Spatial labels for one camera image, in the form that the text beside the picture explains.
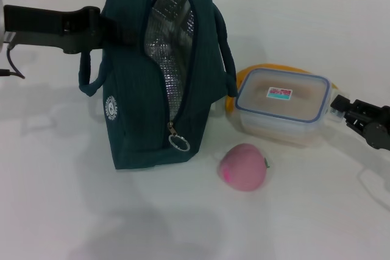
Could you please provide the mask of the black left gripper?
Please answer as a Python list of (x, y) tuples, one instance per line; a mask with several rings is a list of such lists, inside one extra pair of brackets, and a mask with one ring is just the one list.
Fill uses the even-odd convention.
[(17, 45), (56, 47), (66, 54), (100, 49), (103, 43), (136, 46), (138, 35), (119, 22), (100, 15), (97, 7), (73, 12), (4, 6), (7, 48)]

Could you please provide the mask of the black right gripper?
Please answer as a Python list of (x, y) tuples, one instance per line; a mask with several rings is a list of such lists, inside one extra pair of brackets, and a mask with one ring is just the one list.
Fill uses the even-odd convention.
[(366, 114), (364, 103), (358, 99), (351, 102), (348, 98), (337, 95), (330, 104), (332, 109), (345, 113), (346, 124), (357, 134), (363, 134), (367, 144), (374, 149), (389, 150), (389, 106), (369, 105)]

